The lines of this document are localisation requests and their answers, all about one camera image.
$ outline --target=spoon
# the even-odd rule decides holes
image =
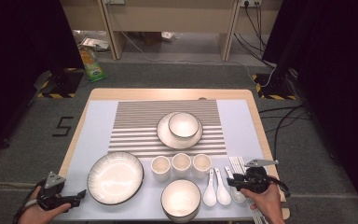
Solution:
[[[209,184],[206,188],[202,200],[208,206],[214,206],[216,204],[216,194],[213,188],[213,169],[209,170]]]
[[[231,196],[229,195],[225,185],[223,184],[219,168],[215,167],[214,171],[217,175],[217,201],[219,201],[223,205],[228,205],[231,203]]]
[[[229,169],[228,166],[225,166],[227,175],[229,178],[234,179],[234,176],[231,173],[231,170]],[[236,188],[231,187],[231,196],[234,199],[235,202],[237,203],[244,203],[246,201],[246,197],[245,195],[243,195],[240,191],[237,191]]]

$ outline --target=person's arm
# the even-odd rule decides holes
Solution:
[[[33,192],[30,200],[36,199],[40,186]],[[71,208],[71,204],[65,203],[52,210],[45,211],[38,204],[27,208],[20,217],[20,224],[49,224],[49,222],[57,215]]]
[[[255,202],[251,205],[251,209],[258,208],[269,224],[284,223],[281,195],[276,184],[269,184],[268,189],[261,194],[253,193],[248,189],[241,189],[241,193]]]

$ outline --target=cup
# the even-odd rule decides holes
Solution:
[[[177,177],[186,177],[191,172],[191,159],[185,153],[178,153],[172,158],[172,167]]]
[[[202,179],[208,176],[212,161],[205,154],[198,154],[193,158],[193,176]]]
[[[171,177],[171,162],[170,159],[164,156],[157,156],[152,160],[153,177],[157,181],[163,182]]]

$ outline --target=power outlet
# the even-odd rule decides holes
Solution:
[[[245,2],[249,2],[248,7],[255,7],[256,4],[261,5],[261,0],[241,0],[241,7],[245,7]]]
[[[107,2],[110,3],[110,5],[124,5],[124,0],[108,0]]]

